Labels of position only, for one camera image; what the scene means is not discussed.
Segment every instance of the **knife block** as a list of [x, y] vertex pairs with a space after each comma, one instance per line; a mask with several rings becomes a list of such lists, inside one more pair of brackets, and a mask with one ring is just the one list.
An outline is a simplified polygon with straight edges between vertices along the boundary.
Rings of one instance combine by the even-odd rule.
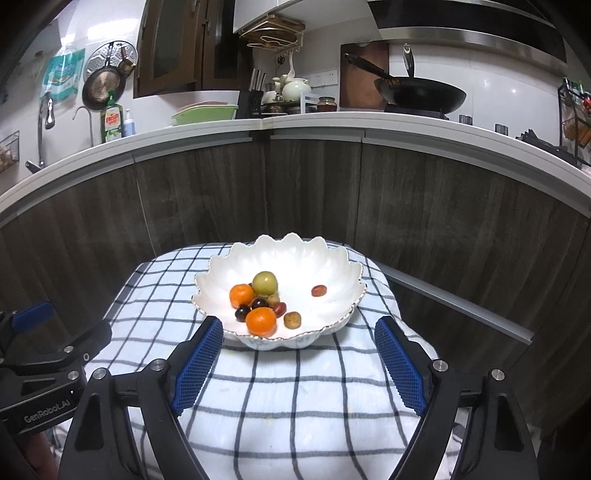
[[262, 90], [240, 90], [236, 119], [260, 118], [261, 101], [265, 94]]

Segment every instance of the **black frying pan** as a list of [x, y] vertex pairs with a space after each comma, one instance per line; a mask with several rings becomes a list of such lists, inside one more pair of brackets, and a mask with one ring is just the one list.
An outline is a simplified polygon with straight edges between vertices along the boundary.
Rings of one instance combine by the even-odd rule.
[[413, 52], [408, 45], [404, 46], [408, 77], [392, 77], [377, 65], [352, 53], [346, 53], [345, 57], [351, 65], [380, 77], [374, 81], [374, 85], [388, 103], [445, 115], [460, 108], [466, 99], [466, 92], [453, 85], [415, 78]]
[[102, 110], [107, 106], [109, 90], [113, 90], [115, 102], [125, 90], [125, 76], [111, 65], [114, 43], [109, 45], [105, 65], [92, 72], [82, 87], [82, 102], [91, 110]]

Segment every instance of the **wooden cutting board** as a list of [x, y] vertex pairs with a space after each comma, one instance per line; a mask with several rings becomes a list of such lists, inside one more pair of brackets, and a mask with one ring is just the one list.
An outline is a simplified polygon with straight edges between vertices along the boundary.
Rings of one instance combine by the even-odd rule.
[[340, 46], [340, 106], [384, 110], [387, 102], [374, 86], [374, 80], [378, 77], [351, 65], [343, 57], [345, 53], [354, 53], [389, 72], [388, 43], [379, 40], [363, 47], [356, 43]]

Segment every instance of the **blue gripper pad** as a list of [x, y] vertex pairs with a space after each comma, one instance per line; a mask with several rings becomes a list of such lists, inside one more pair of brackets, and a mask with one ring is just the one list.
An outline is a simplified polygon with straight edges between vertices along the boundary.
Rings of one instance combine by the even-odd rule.
[[30, 332], [46, 320], [49, 320], [54, 313], [53, 305], [48, 301], [35, 305], [28, 310], [16, 313], [12, 317], [12, 330], [15, 333]]
[[421, 416], [427, 408], [423, 379], [383, 319], [375, 326], [375, 345], [404, 405]]
[[222, 342], [222, 322], [215, 319], [176, 378], [174, 398], [170, 407], [177, 416], [180, 416], [185, 408], [195, 405], [201, 387], [219, 355]]

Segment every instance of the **range hood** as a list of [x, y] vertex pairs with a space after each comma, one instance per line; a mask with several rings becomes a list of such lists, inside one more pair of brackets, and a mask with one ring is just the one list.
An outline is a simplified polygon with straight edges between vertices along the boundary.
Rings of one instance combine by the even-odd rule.
[[525, 0], [369, 0], [369, 7], [384, 40], [478, 48], [567, 71], [562, 36]]

